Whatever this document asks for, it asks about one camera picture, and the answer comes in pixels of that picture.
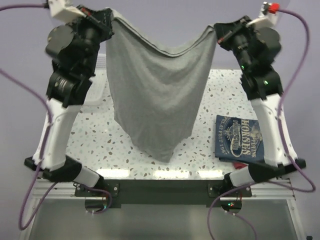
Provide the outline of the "grey tank top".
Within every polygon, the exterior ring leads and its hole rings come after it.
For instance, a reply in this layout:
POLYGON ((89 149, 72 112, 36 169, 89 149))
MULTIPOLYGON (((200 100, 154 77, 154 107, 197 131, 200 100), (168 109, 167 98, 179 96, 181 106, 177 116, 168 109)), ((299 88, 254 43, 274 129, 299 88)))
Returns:
POLYGON ((167 47, 116 10, 110 19, 114 34, 105 51, 114 119, 141 151, 168 162, 192 134, 215 53, 214 27, 167 47))

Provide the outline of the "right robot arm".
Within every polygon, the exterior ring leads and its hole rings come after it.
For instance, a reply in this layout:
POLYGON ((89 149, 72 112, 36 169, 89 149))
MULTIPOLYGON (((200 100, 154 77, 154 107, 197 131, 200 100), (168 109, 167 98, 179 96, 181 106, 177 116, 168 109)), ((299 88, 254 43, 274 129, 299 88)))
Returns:
POLYGON ((259 123, 264 157, 224 176, 223 192, 235 196, 241 186, 262 183, 306 167, 289 146, 290 136, 280 104, 284 96, 281 78, 272 63, 281 50, 280 35, 270 23, 258 26, 248 16, 214 24, 217 43, 232 51, 240 69, 241 85, 259 123))

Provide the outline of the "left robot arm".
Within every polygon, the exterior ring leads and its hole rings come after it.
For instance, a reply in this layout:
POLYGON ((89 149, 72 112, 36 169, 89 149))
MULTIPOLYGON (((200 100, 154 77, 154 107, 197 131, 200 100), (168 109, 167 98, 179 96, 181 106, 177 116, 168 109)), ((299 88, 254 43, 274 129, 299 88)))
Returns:
POLYGON ((99 196, 105 189, 104 178, 68 156, 66 148, 95 76, 100 44, 114 34, 112 11, 83 5, 50 4, 49 8, 62 21, 50 31, 45 47, 53 69, 45 94, 49 111, 38 148, 24 164, 33 171, 42 171, 43 178, 50 182, 77 183, 86 186, 92 196, 99 196))

